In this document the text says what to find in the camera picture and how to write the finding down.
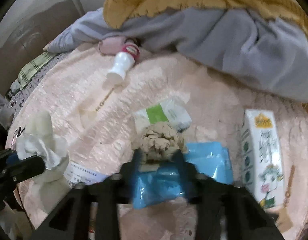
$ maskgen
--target crumpled brown paper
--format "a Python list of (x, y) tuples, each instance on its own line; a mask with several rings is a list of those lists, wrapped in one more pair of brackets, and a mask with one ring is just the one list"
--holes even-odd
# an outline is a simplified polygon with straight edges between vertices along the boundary
[(176, 150), (187, 151), (182, 134), (169, 122), (157, 122), (145, 128), (138, 147), (144, 152), (143, 163), (170, 160)]

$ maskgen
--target printed paper slip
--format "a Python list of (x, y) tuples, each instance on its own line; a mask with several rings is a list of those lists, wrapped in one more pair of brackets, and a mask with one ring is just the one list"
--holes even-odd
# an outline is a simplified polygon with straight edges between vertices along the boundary
[(91, 185), (103, 181), (107, 176), (99, 172), (87, 169), (75, 162), (69, 162), (64, 176), (71, 187), (79, 182)]

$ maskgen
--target pink fluffy blanket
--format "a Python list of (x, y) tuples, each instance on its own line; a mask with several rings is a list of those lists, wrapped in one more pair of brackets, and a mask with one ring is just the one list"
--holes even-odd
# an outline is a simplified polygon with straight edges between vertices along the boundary
[[(55, 134), (67, 140), (72, 161), (112, 174), (131, 158), (136, 135), (133, 112), (178, 96), (193, 120), (184, 133), (186, 141), (220, 141), (229, 149), (234, 179), (240, 179), (243, 110), (272, 110), (286, 177), (291, 165), (296, 165), (288, 205), (294, 226), (283, 235), (299, 237), (308, 222), (308, 115), (300, 104), (253, 91), (180, 54), (153, 55), (144, 50), (124, 84), (112, 89), (105, 82), (112, 62), (113, 57), (97, 52), (97, 45), (83, 44), (73, 51), (30, 95), (13, 122), (6, 146), (17, 127), (45, 109), (52, 116)], [(21, 197), (37, 227), (47, 214), (35, 208), (29, 183), (20, 184)], [(195, 208), (183, 199), (142, 210), (120, 206), (122, 239), (193, 239), (195, 221)]]

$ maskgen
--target green plaid fabric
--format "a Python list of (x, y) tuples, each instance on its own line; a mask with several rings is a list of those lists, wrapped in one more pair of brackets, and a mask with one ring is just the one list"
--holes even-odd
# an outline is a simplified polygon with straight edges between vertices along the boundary
[(31, 78), (48, 62), (50, 62), (57, 54), (43, 52), (30, 63), (26, 64), (18, 74), (18, 82), (22, 90), (30, 82)]

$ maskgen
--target pink label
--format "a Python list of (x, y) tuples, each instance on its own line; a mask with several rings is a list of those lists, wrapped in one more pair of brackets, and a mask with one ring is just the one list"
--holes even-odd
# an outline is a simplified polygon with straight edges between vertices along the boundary
[(138, 58), (140, 54), (138, 46), (131, 42), (125, 43), (121, 51), (131, 54), (135, 60)]

